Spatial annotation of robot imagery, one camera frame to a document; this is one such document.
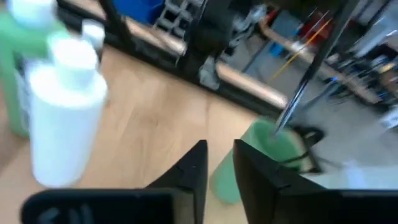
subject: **blue container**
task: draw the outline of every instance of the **blue container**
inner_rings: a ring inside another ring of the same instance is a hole
[[[282,53],[282,51],[284,50],[284,46],[277,44],[277,43],[272,43],[271,45],[271,49],[269,49],[269,51],[271,52],[271,54],[273,56],[279,56],[280,53]]]
[[[113,0],[120,14],[143,24],[154,24],[162,12],[164,0]]]

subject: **cable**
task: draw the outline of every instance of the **cable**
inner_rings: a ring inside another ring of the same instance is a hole
[[[300,48],[278,71],[276,71],[272,76],[271,76],[271,78],[268,80],[268,83],[269,82],[271,82],[271,81],[273,81],[275,78],[277,78],[286,68],[287,68],[287,66],[289,66],[289,64],[290,63],[292,63],[293,62],[293,60],[295,59],[295,58],[297,58],[297,56],[299,56],[299,53],[306,47],[306,46],[308,46],[309,44],[310,44],[310,42],[314,39],[314,38],[316,38],[317,37],[317,35],[329,24],[329,22],[331,21],[331,19],[329,19],[326,23],[324,23],[322,26],[321,26],[321,28],[319,28],[318,29],[318,31],[316,32],[316,33],[314,33],[313,35],[312,35],[312,37],[311,38],[309,38],[308,40],[307,40],[307,42],[303,45],[303,47],[302,48]]]

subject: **green container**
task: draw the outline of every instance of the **green container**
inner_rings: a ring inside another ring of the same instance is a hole
[[[252,123],[241,139],[278,162],[301,156],[302,146],[295,144],[294,135],[290,131],[281,131],[277,138],[271,137],[274,125],[273,121],[259,118]],[[301,161],[295,161],[286,166],[300,169],[301,165]],[[240,201],[241,196],[235,179],[232,150],[214,171],[210,185],[216,197],[223,202],[236,203]]]
[[[47,58],[47,37],[67,30],[56,22],[48,29],[22,26],[9,12],[0,12],[0,81],[11,129],[29,135],[29,87],[24,76],[28,63]]]

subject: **green bottle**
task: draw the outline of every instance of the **green bottle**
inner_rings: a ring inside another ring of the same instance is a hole
[[[275,161],[286,161],[301,155],[300,146],[295,143],[293,136],[286,129],[279,133],[277,138],[270,138],[274,128],[275,123],[272,120],[258,118],[241,139]],[[286,166],[299,169],[302,162],[295,161]],[[236,203],[241,200],[235,179],[232,150],[210,177],[210,186],[215,196],[224,203]]]
[[[25,71],[47,58],[47,37],[67,30],[56,18],[56,0],[8,0],[0,11],[0,81],[11,129],[29,135]]]

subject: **wooden table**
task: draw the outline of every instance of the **wooden table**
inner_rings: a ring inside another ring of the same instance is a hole
[[[270,38],[271,40],[277,42],[278,44],[284,46],[288,51],[295,54],[297,49],[293,47],[293,42],[280,36],[264,23],[260,25],[262,33]],[[298,57],[307,63],[312,63],[314,54],[307,51],[301,51],[298,54]],[[370,103],[377,103],[381,101],[381,98],[377,96],[375,93],[367,90],[367,88],[361,83],[361,81],[356,77],[347,77],[346,74],[337,72],[335,69],[331,68],[329,65],[323,63],[319,69],[319,75],[323,75],[325,78],[333,78],[337,77],[338,81],[344,85],[346,85],[350,90],[352,90],[355,94],[365,99]]]
[[[139,188],[162,175],[198,140],[207,139],[209,175],[256,114],[115,49],[102,70],[109,85],[92,157],[78,188]],[[0,100],[0,217],[18,223],[22,202],[43,190],[30,168],[29,141],[8,127]],[[208,191],[205,223],[245,223],[242,205]]]

